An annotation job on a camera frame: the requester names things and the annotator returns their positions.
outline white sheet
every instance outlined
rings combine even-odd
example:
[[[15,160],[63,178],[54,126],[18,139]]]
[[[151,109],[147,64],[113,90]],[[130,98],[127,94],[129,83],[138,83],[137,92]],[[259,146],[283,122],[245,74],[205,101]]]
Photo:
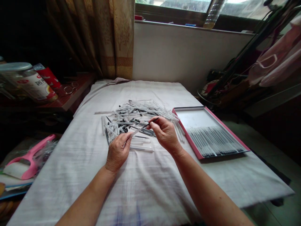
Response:
[[[108,144],[101,115],[94,112],[114,110],[129,99],[153,99],[168,109],[200,106],[179,83],[106,85],[92,86],[9,226],[54,225],[105,164]],[[174,160],[156,138],[152,142],[153,153],[130,151],[97,225],[181,225],[200,219]],[[252,152],[201,164],[187,140],[183,147],[239,207],[293,194]]]

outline white wall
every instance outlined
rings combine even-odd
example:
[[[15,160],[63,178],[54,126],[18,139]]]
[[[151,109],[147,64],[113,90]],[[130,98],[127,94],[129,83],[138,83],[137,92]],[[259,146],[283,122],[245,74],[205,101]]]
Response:
[[[135,23],[133,79],[180,82],[196,94],[252,35],[153,22]]]

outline plastic jar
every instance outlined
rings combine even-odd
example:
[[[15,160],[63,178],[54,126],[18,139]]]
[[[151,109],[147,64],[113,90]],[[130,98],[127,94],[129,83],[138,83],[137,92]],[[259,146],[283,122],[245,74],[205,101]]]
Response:
[[[46,104],[58,96],[30,63],[16,62],[0,65],[0,74],[17,88],[24,90],[36,103]]]

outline curtain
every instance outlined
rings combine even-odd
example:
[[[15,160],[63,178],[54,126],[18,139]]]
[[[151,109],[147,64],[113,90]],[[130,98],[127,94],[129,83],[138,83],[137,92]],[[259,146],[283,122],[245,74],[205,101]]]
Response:
[[[47,0],[47,17],[78,68],[132,79],[135,0]]]

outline tiled floor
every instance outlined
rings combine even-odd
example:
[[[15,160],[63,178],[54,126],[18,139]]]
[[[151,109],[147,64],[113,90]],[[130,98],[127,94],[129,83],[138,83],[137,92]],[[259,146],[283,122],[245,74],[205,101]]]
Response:
[[[219,116],[219,118],[248,147],[289,177],[292,180],[290,187],[296,192],[295,195],[286,197],[281,207],[265,202],[246,208],[244,210],[246,215],[258,226],[300,226],[301,167],[242,120],[237,124],[235,117]]]

